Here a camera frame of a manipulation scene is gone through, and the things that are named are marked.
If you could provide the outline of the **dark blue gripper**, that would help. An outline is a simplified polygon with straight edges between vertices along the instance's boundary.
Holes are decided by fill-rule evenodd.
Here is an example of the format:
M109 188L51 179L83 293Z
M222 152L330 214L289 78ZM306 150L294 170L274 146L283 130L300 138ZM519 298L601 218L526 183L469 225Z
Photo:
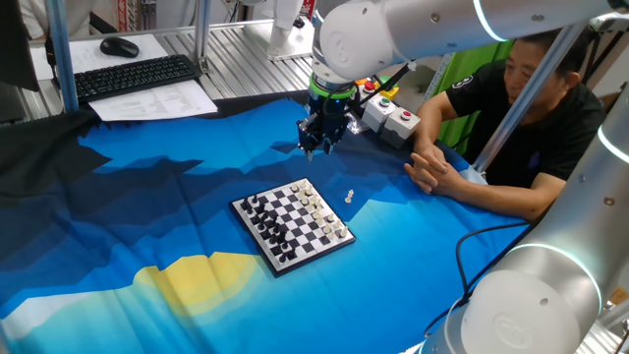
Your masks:
M348 117L346 116L349 97L327 98L322 95L308 100L309 116L297 122L298 148L308 161L312 161L317 142L322 142L322 149L330 155L337 143L343 138Z

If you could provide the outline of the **person's right hand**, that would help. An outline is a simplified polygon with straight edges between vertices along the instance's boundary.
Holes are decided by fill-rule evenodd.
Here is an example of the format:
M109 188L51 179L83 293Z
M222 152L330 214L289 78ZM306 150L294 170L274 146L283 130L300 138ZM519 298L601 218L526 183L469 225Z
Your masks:
M447 161L443 151L434 143L415 143L414 152L419 155L434 170L447 172Z

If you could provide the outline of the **person's left hand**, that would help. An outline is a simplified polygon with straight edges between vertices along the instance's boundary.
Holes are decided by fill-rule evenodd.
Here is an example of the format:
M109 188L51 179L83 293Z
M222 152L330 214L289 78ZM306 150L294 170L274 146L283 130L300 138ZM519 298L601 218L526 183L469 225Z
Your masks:
M449 163L445 164L445 172L438 172L419 163L414 165L406 163L404 167L412 182L427 194L455 199L467 184L467 181Z

